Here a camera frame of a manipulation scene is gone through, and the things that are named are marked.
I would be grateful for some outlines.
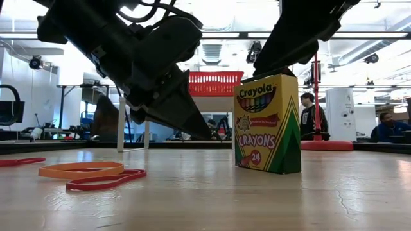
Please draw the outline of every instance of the red basket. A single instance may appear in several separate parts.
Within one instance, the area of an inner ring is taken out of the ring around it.
[[[191,96],[234,95],[234,87],[241,84],[243,71],[190,72],[188,91]]]

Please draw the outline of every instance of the black robotic arm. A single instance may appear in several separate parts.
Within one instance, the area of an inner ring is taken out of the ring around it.
[[[108,76],[125,92],[135,122],[154,121],[199,139],[211,138],[188,93],[189,71],[176,65],[189,60],[200,44],[202,25],[195,17],[160,0],[153,4],[141,0],[34,1],[49,8],[39,17],[39,40],[72,42],[102,77]],[[359,1],[283,0],[280,19],[254,63],[254,77],[245,81],[280,72],[292,74],[287,67],[307,63],[319,48],[318,39],[329,40],[339,29],[341,16]],[[153,7],[154,13],[158,7],[165,8],[175,15],[145,28],[136,23],[127,26],[116,15],[123,6],[139,5]]]

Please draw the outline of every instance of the rubber band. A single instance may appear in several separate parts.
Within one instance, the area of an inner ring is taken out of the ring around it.
[[[93,171],[79,171],[83,169],[92,169]],[[124,165],[117,162],[79,162],[70,164],[56,164],[39,168],[39,176],[77,180],[82,178],[112,176],[121,174],[124,171]]]
[[[77,169],[77,170],[85,170],[85,171],[91,171],[91,172],[95,171],[95,169]],[[147,172],[145,170],[140,170],[140,169],[124,170],[119,175],[97,176],[97,177],[71,180],[70,182],[66,183],[66,190],[93,191],[93,190],[110,189],[113,187],[117,187],[123,183],[129,182],[131,180],[142,178],[146,175],[147,175]],[[107,181],[107,180],[115,180],[115,181],[104,183],[104,184],[87,184],[87,185],[84,184],[84,183],[101,182],[101,181]]]
[[[46,161],[46,158],[24,158],[19,160],[0,160],[0,167],[12,167],[12,166],[19,166],[23,164],[33,164],[38,162]]]

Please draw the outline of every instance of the computer monitor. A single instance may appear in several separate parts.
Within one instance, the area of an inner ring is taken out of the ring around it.
[[[18,105],[14,101],[0,101],[0,122],[7,123],[11,121],[13,115],[18,112],[19,107],[21,107],[21,114],[16,123],[23,122],[24,102],[20,101],[20,105]]]

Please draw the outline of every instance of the yellow box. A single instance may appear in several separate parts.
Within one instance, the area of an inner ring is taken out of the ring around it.
[[[235,87],[234,118],[237,166],[301,172],[296,77],[278,74]]]

